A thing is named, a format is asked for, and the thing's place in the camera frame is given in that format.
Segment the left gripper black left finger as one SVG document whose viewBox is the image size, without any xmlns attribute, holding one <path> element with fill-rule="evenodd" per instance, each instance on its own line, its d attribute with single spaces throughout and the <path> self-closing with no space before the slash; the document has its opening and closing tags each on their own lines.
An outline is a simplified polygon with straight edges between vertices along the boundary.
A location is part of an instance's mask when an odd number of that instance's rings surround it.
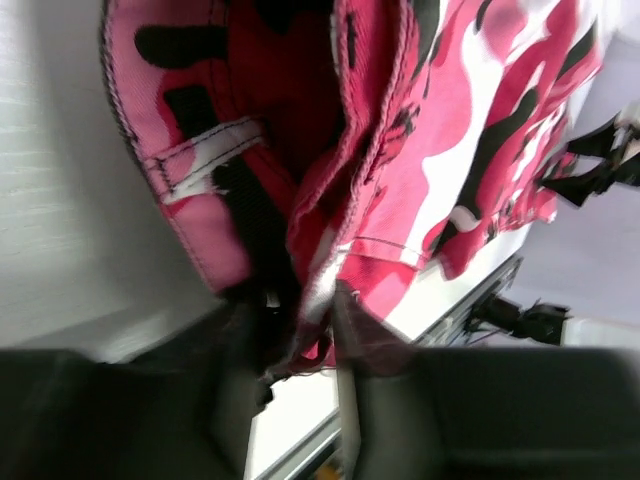
<svg viewBox="0 0 640 480">
<path fill-rule="evenodd" d="M 126 363 L 1 354 L 5 479 L 240 479 L 275 307 L 231 303 Z"/>
</svg>

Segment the pink camouflage trousers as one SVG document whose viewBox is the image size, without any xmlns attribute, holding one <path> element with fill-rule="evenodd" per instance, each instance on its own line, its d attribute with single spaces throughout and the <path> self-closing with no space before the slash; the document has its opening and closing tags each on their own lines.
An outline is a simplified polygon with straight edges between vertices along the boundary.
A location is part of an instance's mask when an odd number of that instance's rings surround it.
<svg viewBox="0 0 640 480">
<path fill-rule="evenodd" d="M 552 221 L 552 156 L 599 70 L 602 1 L 107 1 L 128 150 L 204 282 L 269 292 L 267 365 L 334 362 L 338 286 L 385 321 Z"/>
</svg>

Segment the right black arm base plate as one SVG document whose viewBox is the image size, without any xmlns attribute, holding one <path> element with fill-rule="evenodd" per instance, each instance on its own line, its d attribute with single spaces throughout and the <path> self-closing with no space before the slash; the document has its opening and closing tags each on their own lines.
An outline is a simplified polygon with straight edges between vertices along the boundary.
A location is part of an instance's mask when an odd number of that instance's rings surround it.
<svg viewBox="0 0 640 480">
<path fill-rule="evenodd" d="M 530 339 L 538 343 L 559 346 L 564 324 L 571 318 L 570 308 L 537 301 L 528 309 L 496 294 L 477 303 L 465 321 L 468 334 L 491 325 L 491 333 L 503 333 L 515 339 Z"/>
</svg>

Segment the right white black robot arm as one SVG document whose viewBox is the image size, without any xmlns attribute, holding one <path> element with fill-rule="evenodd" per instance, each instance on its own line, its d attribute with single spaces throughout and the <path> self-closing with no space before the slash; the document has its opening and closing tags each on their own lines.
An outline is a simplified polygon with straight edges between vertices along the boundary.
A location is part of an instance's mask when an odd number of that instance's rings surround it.
<svg viewBox="0 0 640 480">
<path fill-rule="evenodd" d="M 598 129 L 567 143 L 571 157 L 598 160 L 590 170 L 571 176 L 547 176 L 539 185 L 580 208 L 592 195 L 614 184 L 639 188 L 639 104 L 633 103 Z"/>
</svg>

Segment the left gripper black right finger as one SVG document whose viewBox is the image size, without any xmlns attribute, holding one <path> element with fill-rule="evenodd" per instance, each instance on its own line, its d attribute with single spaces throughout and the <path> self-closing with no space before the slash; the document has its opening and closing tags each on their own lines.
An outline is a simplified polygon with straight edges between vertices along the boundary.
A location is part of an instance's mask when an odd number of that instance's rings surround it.
<svg viewBox="0 0 640 480">
<path fill-rule="evenodd" d="M 635 479 L 639 356 L 405 342 L 332 301 L 349 479 Z"/>
</svg>

